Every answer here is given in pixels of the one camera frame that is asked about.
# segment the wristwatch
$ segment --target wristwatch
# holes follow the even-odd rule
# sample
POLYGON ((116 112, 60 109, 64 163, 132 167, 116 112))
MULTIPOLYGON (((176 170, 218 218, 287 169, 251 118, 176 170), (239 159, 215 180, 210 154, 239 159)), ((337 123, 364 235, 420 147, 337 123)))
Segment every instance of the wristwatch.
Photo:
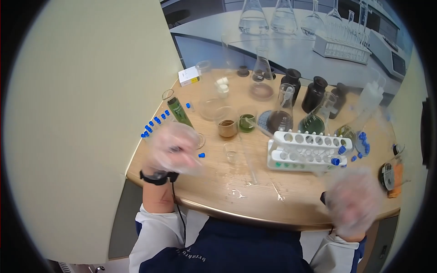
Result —
POLYGON ((170 182, 176 181, 177 177, 179 176, 178 173, 174 172, 164 172, 164 171, 156 171, 153 173, 153 175, 144 175, 142 171, 139 172, 140 179, 143 179, 147 183, 155 184, 157 186, 164 185, 167 183, 167 178, 170 178, 170 182))

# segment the white sleeve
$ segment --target white sleeve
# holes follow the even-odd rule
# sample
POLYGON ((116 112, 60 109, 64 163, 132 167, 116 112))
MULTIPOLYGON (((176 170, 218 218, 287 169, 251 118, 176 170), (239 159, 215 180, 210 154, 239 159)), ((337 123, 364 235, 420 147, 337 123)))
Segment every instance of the white sleeve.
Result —
POLYGON ((356 260, 354 259, 355 250, 359 245, 358 242, 346 242, 332 233, 322 240, 309 265, 315 273, 351 272, 354 260, 356 260))
POLYGON ((130 273, 138 273, 142 262, 153 258, 166 247, 184 247, 184 227, 178 212, 149 213, 141 204, 135 221, 140 223, 142 228, 129 255, 130 273))

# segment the blue vial cap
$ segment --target blue vial cap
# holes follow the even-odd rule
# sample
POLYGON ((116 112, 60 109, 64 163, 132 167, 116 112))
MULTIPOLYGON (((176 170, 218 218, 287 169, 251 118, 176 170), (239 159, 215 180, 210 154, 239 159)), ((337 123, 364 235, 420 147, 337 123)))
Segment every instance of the blue vial cap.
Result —
POLYGON ((346 151, 346 147, 344 145, 341 145, 340 148, 338 148, 338 154, 341 155, 346 151))
POLYGON ((338 159, 338 158, 333 158, 333 159, 331 159, 331 163, 332 163, 332 165, 334 165, 334 166, 338 166, 338 164, 340 164, 340 159, 338 159))

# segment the plastic glove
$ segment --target plastic glove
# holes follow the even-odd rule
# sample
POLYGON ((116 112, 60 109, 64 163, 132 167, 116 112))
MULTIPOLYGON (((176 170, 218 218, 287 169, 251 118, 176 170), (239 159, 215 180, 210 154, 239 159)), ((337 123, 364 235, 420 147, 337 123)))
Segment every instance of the plastic glove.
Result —
POLYGON ((156 130, 149 142, 150 154, 143 167, 196 175, 202 164, 197 159, 199 136, 183 123, 168 122, 156 130))
POLYGON ((364 234, 375 221, 384 198, 368 168, 338 169, 327 178, 326 207, 340 237, 364 234))

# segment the green tube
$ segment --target green tube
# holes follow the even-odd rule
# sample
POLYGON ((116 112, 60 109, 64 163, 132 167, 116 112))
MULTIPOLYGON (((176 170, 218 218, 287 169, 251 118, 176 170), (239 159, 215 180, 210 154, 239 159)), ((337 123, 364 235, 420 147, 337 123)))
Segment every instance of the green tube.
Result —
POLYGON ((175 116, 178 122, 184 123, 188 126, 193 125, 191 124, 190 119, 188 119, 187 114, 185 113, 184 109, 182 108, 182 105, 180 104, 179 100, 176 97, 172 97, 167 101, 167 105, 170 108, 171 112, 175 116))

